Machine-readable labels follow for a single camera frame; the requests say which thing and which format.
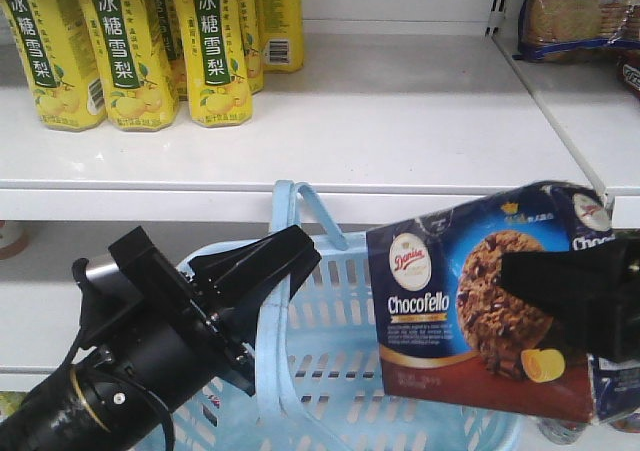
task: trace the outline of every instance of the chocofello cookie package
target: chocofello cookie package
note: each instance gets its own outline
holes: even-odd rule
[[[500,280],[504,253],[613,239],[593,190],[550,181],[368,231],[385,392],[576,422],[640,407],[640,362],[572,347]]]
[[[525,0],[520,52],[529,61],[640,50],[640,0]]]

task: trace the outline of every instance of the light blue plastic basket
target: light blue plastic basket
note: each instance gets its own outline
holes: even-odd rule
[[[285,279],[260,311],[256,396],[214,379],[174,414],[176,451],[506,451],[521,418],[386,396],[382,389],[365,234],[342,233],[313,189],[276,183],[273,231],[299,223],[302,196],[326,235],[322,260],[291,303]],[[218,243],[187,257],[232,249]],[[154,431],[136,451],[161,451]]]

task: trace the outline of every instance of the barcode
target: barcode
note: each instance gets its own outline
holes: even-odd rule
[[[93,107],[98,110],[104,106],[104,95],[102,94],[102,84],[100,79],[96,79],[89,85],[89,96],[93,101]]]
[[[289,64],[291,62],[288,39],[269,40],[268,64]]]

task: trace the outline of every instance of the brand logo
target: brand logo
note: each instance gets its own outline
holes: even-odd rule
[[[573,207],[576,216],[586,227],[594,231],[609,231],[611,229],[611,221],[607,211],[599,202],[589,196],[580,193],[574,194]]]
[[[422,240],[415,234],[397,236],[389,250],[389,267],[400,286],[419,291],[431,279],[431,258]]]
[[[500,209],[502,209],[505,214],[516,214],[518,212],[518,203],[504,203],[500,206]]]
[[[622,76],[629,86],[640,91],[640,70],[638,68],[625,64],[622,67]]]
[[[591,239],[580,236],[573,239],[571,246],[574,251],[582,251],[583,249],[593,248],[599,244],[606,243],[607,241],[613,241],[614,239],[616,239],[614,236],[603,236],[602,238]]]

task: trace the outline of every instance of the white shelf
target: white shelf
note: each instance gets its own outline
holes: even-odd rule
[[[253,119],[205,129],[183,105],[156,133],[36,119],[0,53],[0,216],[269,220],[277,179],[308,181],[341,222],[384,223],[539,179],[588,180],[484,36],[308,36],[306,67],[268,75]]]
[[[512,59],[514,38],[496,41],[590,181],[614,202],[614,226],[640,227],[640,102],[616,78],[615,63],[527,63]]]

